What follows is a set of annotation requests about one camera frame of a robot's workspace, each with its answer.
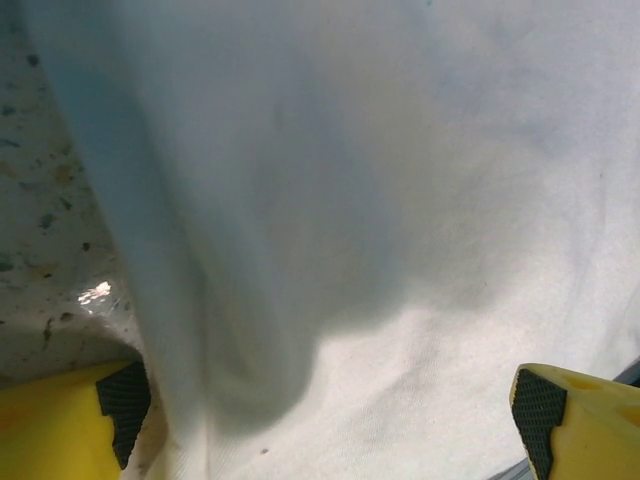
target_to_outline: black textured pad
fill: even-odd
[[[511,412],[538,480],[549,480],[551,475],[551,432],[562,424],[566,404],[566,390],[529,370],[520,370]]]
[[[124,470],[151,403],[144,366],[133,363],[97,382],[96,389],[102,414],[113,420],[113,452]]]

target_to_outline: speckled surface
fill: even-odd
[[[135,358],[117,256],[15,0],[0,4],[0,81],[0,387]],[[123,478],[155,451],[155,423]]]

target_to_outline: yellow object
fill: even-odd
[[[528,364],[511,409],[536,480],[640,478],[640,389]]]
[[[115,362],[0,391],[0,479],[117,480],[114,419],[103,413],[97,383],[128,366]]]

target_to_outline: white cloth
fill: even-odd
[[[634,0],[25,0],[169,480],[485,480],[640,353]]]

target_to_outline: yellow plastic part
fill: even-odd
[[[567,392],[564,417],[551,431],[549,480],[640,478],[640,389],[558,367],[521,365]],[[536,480],[543,480],[529,458]]]
[[[113,422],[96,382],[130,362],[100,365],[0,391],[0,479],[118,480]]]

